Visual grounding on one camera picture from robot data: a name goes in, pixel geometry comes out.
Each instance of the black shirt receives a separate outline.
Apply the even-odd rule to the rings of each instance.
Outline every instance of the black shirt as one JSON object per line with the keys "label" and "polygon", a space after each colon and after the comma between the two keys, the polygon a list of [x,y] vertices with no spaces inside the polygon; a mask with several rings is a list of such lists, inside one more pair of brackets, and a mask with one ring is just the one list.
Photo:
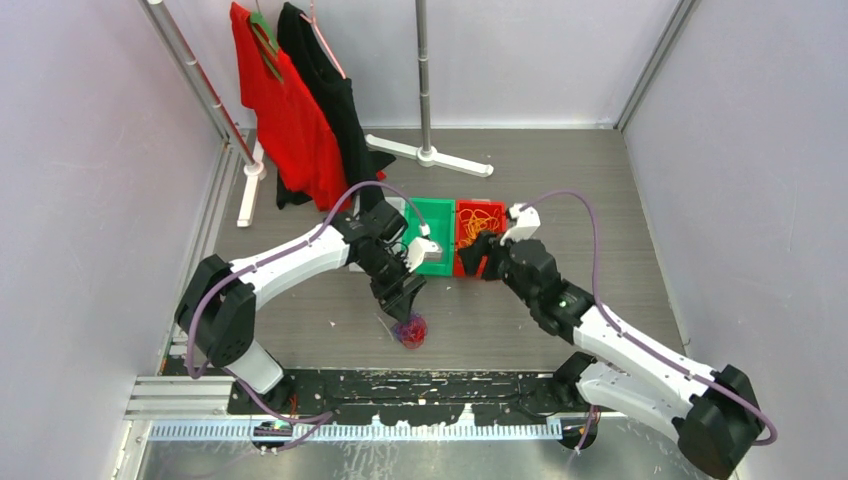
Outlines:
{"label": "black shirt", "polygon": [[[352,83],[333,67],[315,38],[312,26],[300,18],[302,13],[290,3],[283,5],[277,22],[280,48],[291,59],[336,136],[348,185],[376,180],[377,171],[392,163],[395,157],[368,150],[353,104]],[[360,205],[365,211],[385,198],[379,187],[365,187],[359,192]]]}

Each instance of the purple string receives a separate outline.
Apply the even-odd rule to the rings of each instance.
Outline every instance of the purple string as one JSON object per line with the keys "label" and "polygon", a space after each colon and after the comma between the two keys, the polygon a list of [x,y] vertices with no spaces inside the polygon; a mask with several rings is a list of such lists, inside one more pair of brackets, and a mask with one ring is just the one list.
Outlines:
{"label": "purple string", "polygon": [[714,381],[712,381],[708,378],[704,378],[704,377],[702,377],[701,375],[698,375],[698,374],[690,373],[689,370],[687,370],[685,367],[678,365],[676,362],[666,358],[664,355],[662,355],[661,353],[659,353],[656,350],[654,350],[653,348],[651,348],[650,345],[645,344],[644,342],[642,342],[638,338],[633,337],[632,335],[630,335],[627,332],[622,332],[621,326],[612,319],[610,314],[607,313],[606,306],[604,306],[603,303],[601,303],[600,289],[598,288],[598,277],[599,277],[598,272],[600,270],[600,259],[599,259],[598,253],[599,253],[599,250],[600,250],[600,238],[598,236],[597,215],[595,215],[595,209],[592,207],[592,204],[590,204],[589,201],[586,199],[586,197],[584,197],[580,192],[577,192],[575,190],[570,190],[570,189],[561,189],[561,190],[552,190],[548,193],[545,193],[544,195],[540,196],[539,198],[537,198],[537,199],[525,204],[524,206],[522,206],[520,211],[524,211],[524,210],[526,210],[526,209],[528,209],[532,206],[539,204],[543,200],[546,200],[550,197],[554,197],[554,196],[557,196],[557,195],[569,195],[569,196],[572,196],[572,197],[580,200],[580,202],[583,203],[583,206],[585,206],[586,210],[589,212],[589,220],[592,222],[592,243],[593,243],[593,246],[592,246],[592,251],[593,251],[593,254],[592,254],[592,294],[595,296],[595,305],[597,305],[598,311],[601,313],[601,316],[604,317],[604,320],[606,320],[607,324],[610,327],[612,327],[612,329],[615,330],[616,333],[622,335],[624,338],[626,338],[627,340],[632,342],[634,345],[636,345],[637,347],[644,350],[645,353],[652,356],[656,360],[660,361],[663,365],[666,365],[669,368],[672,368],[675,371],[677,371],[677,372],[679,372],[679,373],[681,373],[681,374],[683,374],[683,375],[685,375],[689,378],[693,378],[697,382],[699,382],[703,385],[706,385],[709,388],[712,388],[713,390],[715,390],[715,391],[721,393],[722,395],[726,396],[727,398],[733,400],[734,402],[739,404],[745,410],[751,412],[755,417],[757,417],[758,420],[763,422],[763,424],[766,426],[766,428],[769,431],[769,436],[767,438],[764,438],[762,440],[757,440],[753,443],[753,445],[757,445],[757,446],[771,445],[772,443],[777,441],[777,428],[775,427],[774,423],[772,423],[772,421],[766,416],[766,414],[764,414],[762,412],[762,410],[755,407],[753,404],[751,404],[751,402],[745,400],[744,398],[737,395],[735,392],[727,389],[726,387],[724,387],[722,385],[719,385],[718,383],[716,383],[716,382],[714,382]]}

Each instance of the plastic bin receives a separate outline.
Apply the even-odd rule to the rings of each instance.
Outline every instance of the plastic bin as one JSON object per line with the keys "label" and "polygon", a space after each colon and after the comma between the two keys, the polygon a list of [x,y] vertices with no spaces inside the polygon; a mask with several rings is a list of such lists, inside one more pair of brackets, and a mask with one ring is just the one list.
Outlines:
{"label": "plastic bin", "polygon": [[[438,262],[424,262],[416,270],[421,275],[434,275],[450,277],[454,266],[454,214],[456,212],[456,201],[440,198],[412,198],[412,201],[421,210],[424,220],[430,225],[430,239],[442,247],[442,259]],[[421,222],[410,205],[406,206],[404,214],[409,224],[403,234],[403,243],[408,245],[421,233],[418,230]]]}
{"label": "plastic bin", "polygon": [[[453,275],[464,277],[465,270],[457,251],[474,243],[480,230],[489,230],[494,233],[506,231],[506,204],[503,202],[489,202],[487,200],[457,200],[456,201],[456,244],[454,246]],[[480,263],[476,276],[480,276],[486,259]]]}

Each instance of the pink hanger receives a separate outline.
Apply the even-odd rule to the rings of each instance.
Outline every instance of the pink hanger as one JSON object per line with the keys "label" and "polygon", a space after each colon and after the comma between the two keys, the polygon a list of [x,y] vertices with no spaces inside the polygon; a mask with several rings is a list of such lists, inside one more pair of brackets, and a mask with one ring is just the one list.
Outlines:
{"label": "pink hanger", "polygon": [[309,18],[306,16],[306,14],[301,13],[300,18],[306,20],[310,25],[312,25],[312,28],[315,30],[315,33],[318,34],[318,39],[321,41],[321,45],[324,47],[324,51],[327,52],[327,55],[330,56],[330,60],[332,60],[333,66],[336,67],[336,70],[339,71],[342,78],[347,78],[347,76],[344,74],[344,70],[342,70],[342,66],[339,64],[339,61],[336,60],[336,56],[333,55],[333,51],[330,49],[330,46],[327,44],[327,41],[324,40],[324,35],[321,34],[321,30],[318,28],[318,19],[315,17],[314,0],[309,1],[309,15],[312,18]]}

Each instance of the metal pole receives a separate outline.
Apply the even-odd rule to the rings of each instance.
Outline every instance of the metal pole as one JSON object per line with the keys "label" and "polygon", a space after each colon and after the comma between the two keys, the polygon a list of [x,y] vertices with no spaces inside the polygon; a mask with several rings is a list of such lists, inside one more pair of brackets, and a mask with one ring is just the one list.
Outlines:
{"label": "metal pole", "polygon": [[430,72],[427,66],[430,56],[427,53],[426,0],[415,0],[415,18],[418,24],[418,85],[421,89],[421,152],[427,155],[432,149],[432,142],[430,140]]}
{"label": "metal pole", "polygon": [[192,87],[194,87],[204,102],[204,106],[209,111],[215,127],[222,136],[229,140],[231,144],[235,145],[242,160],[248,166],[254,166],[256,162],[253,160],[250,149],[247,147],[235,123],[233,123],[233,119],[230,118],[230,114],[227,112],[224,104],[221,103],[221,98],[218,97],[218,94],[212,87],[212,83],[209,82],[206,72],[203,71],[200,62],[195,58],[191,47],[188,46],[188,42],[186,42],[180,32],[177,22],[174,21],[174,17],[171,16],[168,7],[165,6],[164,0],[147,0],[146,3],[150,7],[150,15],[153,18],[153,22],[159,28],[159,31],[162,32],[165,41],[171,47],[171,51],[174,52],[174,55],[176,55],[180,65],[188,76]]}

